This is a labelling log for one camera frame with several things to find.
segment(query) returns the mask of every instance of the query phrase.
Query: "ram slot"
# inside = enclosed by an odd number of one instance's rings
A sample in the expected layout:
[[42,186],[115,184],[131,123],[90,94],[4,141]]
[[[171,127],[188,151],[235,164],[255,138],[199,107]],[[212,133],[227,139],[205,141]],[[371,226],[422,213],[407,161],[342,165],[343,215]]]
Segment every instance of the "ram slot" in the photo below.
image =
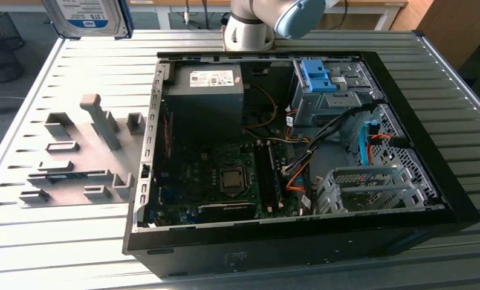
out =
[[280,183],[274,182],[274,169],[270,157],[270,144],[254,144],[256,182],[259,184],[260,204],[263,211],[272,213],[279,209]]

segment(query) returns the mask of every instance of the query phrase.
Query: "motherboard chip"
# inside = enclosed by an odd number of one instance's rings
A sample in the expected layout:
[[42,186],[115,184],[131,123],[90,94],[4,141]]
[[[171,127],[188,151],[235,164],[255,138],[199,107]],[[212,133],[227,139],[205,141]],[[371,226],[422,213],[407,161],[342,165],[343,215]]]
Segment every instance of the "motherboard chip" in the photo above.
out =
[[240,187],[242,174],[240,171],[223,172],[222,176],[223,188],[238,188]]
[[244,193],[244,167],[242,164],[226,164],[220,167],[220,191],[232,198]]

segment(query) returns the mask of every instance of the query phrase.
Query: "aluminum table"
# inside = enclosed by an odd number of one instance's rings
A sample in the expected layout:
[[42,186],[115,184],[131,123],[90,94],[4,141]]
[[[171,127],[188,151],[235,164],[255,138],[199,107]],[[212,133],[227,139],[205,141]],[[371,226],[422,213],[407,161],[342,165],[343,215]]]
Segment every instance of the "aluminum table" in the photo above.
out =
[[[314,31],[278,50],[377,51],[480,210],[480,99],[411,32]],[[16,166],[33,159],[44,113],[90,82],[112,114],[147,109],[159,51],[218,51],[218,31],[136,31],[131,40],[58,40],[0,146],[0,289],[480,289],[480,224],[393,257],[160,280],[121,254],[127,204],[16,205]]]

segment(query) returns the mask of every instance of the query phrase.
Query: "sticker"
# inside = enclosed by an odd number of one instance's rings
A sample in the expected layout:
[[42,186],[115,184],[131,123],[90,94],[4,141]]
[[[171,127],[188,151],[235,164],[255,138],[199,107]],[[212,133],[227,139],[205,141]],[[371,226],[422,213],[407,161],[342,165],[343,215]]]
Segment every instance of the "sticker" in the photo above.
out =
[[294,118],[291,116],[286,116],[286,126],[294,126]]
[[57,0],[65,20],[80,28],[100,28],[108,24],[101,0]]
[[302,196],[302,204],[307,207],[307,208],[311,208],[311,200],[307,198],[306,195]]
[[152,0],[129,0],[131,4],[153,4]]
[[189,87],[234,86],[232,71],[193,71],[189,75]]
[[331,77],[330,80],[331,80],[334,83],[346,83],[343,77]]
[[223,255],[224,266],[238,266],[248,257],[248,252],[226,253]]

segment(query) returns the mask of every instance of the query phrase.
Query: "motherboard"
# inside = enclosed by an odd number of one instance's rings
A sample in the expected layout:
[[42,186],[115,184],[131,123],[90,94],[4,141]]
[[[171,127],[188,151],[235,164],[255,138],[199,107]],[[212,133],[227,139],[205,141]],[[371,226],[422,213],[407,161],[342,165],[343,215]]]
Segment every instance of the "motherboard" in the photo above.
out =
[[169,181],[159,190],[155,220],[185,225],[296,216],[298,197],[282,190],[286,164],[283,143],[179,147],[169,177],[161,177]]

